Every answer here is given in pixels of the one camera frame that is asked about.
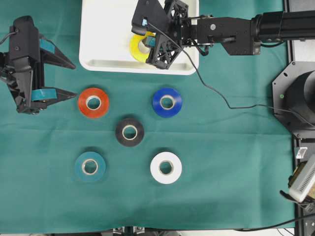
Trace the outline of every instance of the teal tape strip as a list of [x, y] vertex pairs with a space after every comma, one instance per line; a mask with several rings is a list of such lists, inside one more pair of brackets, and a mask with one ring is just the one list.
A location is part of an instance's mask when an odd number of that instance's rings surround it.
[[[86, 172], [88, 162], [94, 162], [97, 166], [92, 173]], [[95, 182], [100, 180], [106, 170], [106, 164], [103, 157], [97, 152], [88, 151], [81, 154], [74, 164], [74, 172], [83, 182]]]
[[54, 88], [46, 88], [46, 89], [36, 89], [31, 92], [31, 100], [47, 100], [47, 99], [56, 99], [57, 92]]
[[42, 38], [40, 39], [40, 48], [55, 54], [55, 49], [56, 49], [55, 45]]

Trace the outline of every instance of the cable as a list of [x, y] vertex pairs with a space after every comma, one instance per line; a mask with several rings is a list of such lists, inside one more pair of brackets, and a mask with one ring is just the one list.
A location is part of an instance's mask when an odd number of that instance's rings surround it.
[[8, 33], [8, 34], [0, 41], [0, 45], [1, 45], [2, 43], [4, 43], [8, 37], [10, 37], [11, 35], [14, 35], [14, 34], [16, 34], [16, 32]]
[[193, 67], [195, 68], [197, 74], [198, 74], [198, 77], [200, 79], [200, 81], [202, 82], [202, 84], [211, 89], [212, 91], [214, 91], [215, 93], [217, 93], [218, 95], [221, 96], [221, 98], [225, 101], [226, 105], [228, 106], [229, 109], [231, 110], [236, 110], [236, 109], [250, 109], [250, 108], [254, 108], [254, 107], [266, 107], [266, 108], [269, 108], [269, 109], [274, 109], [274, 110], [278, 110], [278, 111], [282, 111], [282, 112], [288, 112], [288, 113], [292, 113], [292, 114], [295, 114], [295, 115], [298, 115], [304, 122], [306, 122], [308, 125], [312, 126], [312, 127], [315, 127], [315, 125], [311, 124], [310, 122], [308, 122], [300, 113], [298, 112], [295, 112], [295, 111], [290, 111], [290, 110], [286, 110], [286, 109], [281, 109], [281, 108], [276, 108], [276, 107], [272, 107], [272, 106], [268, 106], [268, 105], [264, 105], [264, 104], [255, 104], [255, 105], [252, 105], [252, 106], [247, 106], [247, 107], [231, 107], [229, 102], [227, 101], [226, 97], [221, 93], [219, 92], [218, 90], [216, 90], [214, 87], [210, 86], [210, 85], [207, 85], [200, 73], [199, 73], [199, 70], [197, 69], [196, 65], [193, 63], [190, 55], [180, 46], [178, 45], [173, 39], [171, 39], [166, 33], [162, 32], [160, 29], [158, 29], [157, 27], [155, 27], [154, 25], [152, 25], [149, 21], [148, 21], [148, 25], [151, 26], [152, 28], [154, 28], [157, 32], [161, 33], [162, 35], [164, 35], [167, 39], [169, 39], [173, 44], [175, 44], [175, 46], [177, 46], [183, 53], [186, 54], [186, 56], [188, 57], [188, 59], [190, 60], [191, 64], [193, 65]]
[[278, 47], [280, 46], [281, 44], [283, 44], [283, 42], [280, 42], [280, 43], [276, 43], [276, 44], [272, 44], [272, 45], [268, 45], [268, 44], [261, 44], [261, 47], [265, 47], [265, 48], [274, 48], [274, 47]]
[[[277, 231], [279, 232], [279, 234], [281, 234], [281, 232], [280, 232], [280, 230], [279, 229], [277, 229]], [[281, 234], [282, 236], [284, 236], [283, 234]]]
[[288, 220], [288, 221], [285, 221], [285, 222], [282, 222], [282, 223], [279, 223], [279, 224], [276, 224], [276, 225], [272, 225], [272, 226], [261, 227], [261, 228], [254, 228], [254, 229], [239, 229], [239, 230], [236, 230], [236, 231], [251, 232], [251, 231], [259, 231], [259, 230], [268, 230], [268, 229], [276, 228], [276, 227], [279, 227], [279, 226], [282, 226], [282, 225], [287, 225], [287, 224], [290, 224], [290, 223], [293, 223], [293, 222], [296, 222], [296, 221], [299, 221], [299, 220], [303, 220], [303, 219], [306, 219], [306, 218], [309, 218], [309, 217], [313, 217], [313, 216], [315, 216], [315, 213], [309, 214], [309, 215], [303, 215], [303, 216], [297, 217], [295, 219]]
[[291, 235], [293, 235], [294, 236], [294, 234], [293, 233], [291, 233], [289, 230], [287, 230], [286, 228], [284, 228], [284, 230], [285, 231], [287, 231], [288, 233], [290, 233]]

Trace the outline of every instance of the green tablecloth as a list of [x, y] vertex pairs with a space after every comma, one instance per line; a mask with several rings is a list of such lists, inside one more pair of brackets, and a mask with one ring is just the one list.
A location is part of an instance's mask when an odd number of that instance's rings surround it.
[[[200, 0], [200, 13], [250, 19], [282, 9], [274, 0]], [[109, 113], [98, 120], [80, 114], [76, 99], [37, 116], [17, 114], [0, 84], [0, 233], [87, 232], [125, 225], [170, 229], [260, 227], [294, 216], [279, 195], [292, 172], [290, 134], [265, 108], [228, 110], [197, 75], [165, 76], [92, 72], [79, 63], [79, 0], [2, 0], [1, 36], [15, 18], [33, 16], [35, 25], [77, 66], [72, 71], [47, 65], [46, 85], [80, 93], [88, 87], [110, 96]], [[7, 51], [6, 42], [0, 51]], [[221, 45], [200, 58], [207, 83], [233, 106], [272, 104], [271, 81], [287, 64], [286, 47], [262, 49], [257, 57], [230, 57]], [[158, 117], [156, 90], [178, 90], [184, 105], [169, 119]], [[115, 126], [138, 118], [142, 143], [120, 145]], [[106, 160], [101, 181], [82, 183], [74, 162], [85, 150]], [[183, 164], [171, 185], [150, 174], [155, 154], [169, 150]]]

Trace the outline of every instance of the electronic device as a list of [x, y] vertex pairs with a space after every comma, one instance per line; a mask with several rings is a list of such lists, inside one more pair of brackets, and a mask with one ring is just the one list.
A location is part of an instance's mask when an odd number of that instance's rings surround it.
[[75, 65], [39, 33], [31, 16], [16, 19], [10, 33], [9, 52], [0, 53], [0, 79], [16, 103], [17, 112], [38, 114], [48, 106], [68, 100], [75, 93], [45, 86], [44, 64], [75, 69]]

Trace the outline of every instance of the tape roll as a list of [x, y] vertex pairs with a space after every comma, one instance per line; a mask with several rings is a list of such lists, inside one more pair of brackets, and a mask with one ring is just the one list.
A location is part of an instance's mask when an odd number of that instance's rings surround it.
[[[168, 163], [171, 166], [169, 173], [164, 174], [161, 165]], [[153, 178], [163, 184], [171, 184], [179, 179], [182, 174], [182, 163], [178, 156], [171, 152], [161, 152], [151, 161], [150, 170]]]
[[106, 170], [103, 157], [97, 152], [88, 151], [81, 154], [74, 164], [75, 174], [83, 182], [100, 180]]
[[148, 36], [154, 36], [154, 34], [151, 32], [147, 32], [145, 36], [134, 35], [131, 39], [129, 46], [130, 53], [133, 56], [133, 58], [135, 58], [139, 62], [146, 63], [146, 60], [149, 57], [150, 53], [143, 53], [139, 49], [139, 43]]
[[[132, 137], [127, 137], [125, 131], [128, 128], [134, 130], [134, 135]], [[141, 143], [144, 137], [144, 129], [142, 124], [136, 119], [127, 118], [120, 121], [116, 127], [116, 138], [119, 143], [126, 147], [134, 147]]]
[[57, 92], [54, 88], [35, 89], [31, 92], [32, 101], [48, 99], [57, 99]]
[[[88, 103], [92, 99], [99, 101], [99, 106], [90, 108]], [[100, 118], [104, 116], [109, 109], [108, 95], [99, 88], [88, 88], [84, 90], [78, 98], [78, 107], [83, 115], [89, 118]]]
[[[168, 98], [172, 101], [170, 108], [162, 106], [162, 100]], [[173, 88], [162, 88], [153, 95], [152, 106], [156, 114], [163, 118], [173, 117], [182, 109], [183, 100]]]

